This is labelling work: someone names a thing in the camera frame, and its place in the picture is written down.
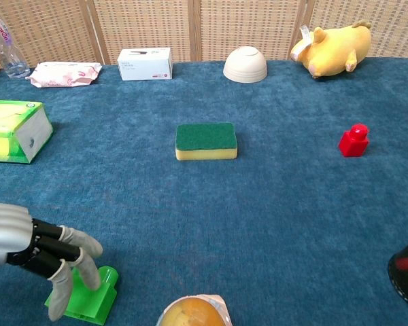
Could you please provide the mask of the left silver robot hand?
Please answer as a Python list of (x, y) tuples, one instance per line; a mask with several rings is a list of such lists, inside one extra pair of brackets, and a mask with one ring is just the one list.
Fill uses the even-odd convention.
[(28, 208), (0, 203), (0, 265), (19, 266), (52, 283), (48, 316), (59, 320), (73, 291), (72, 269), (96, 291), (101, 277), (94, 262), (102, 245), (87, 233), (35, 219)]

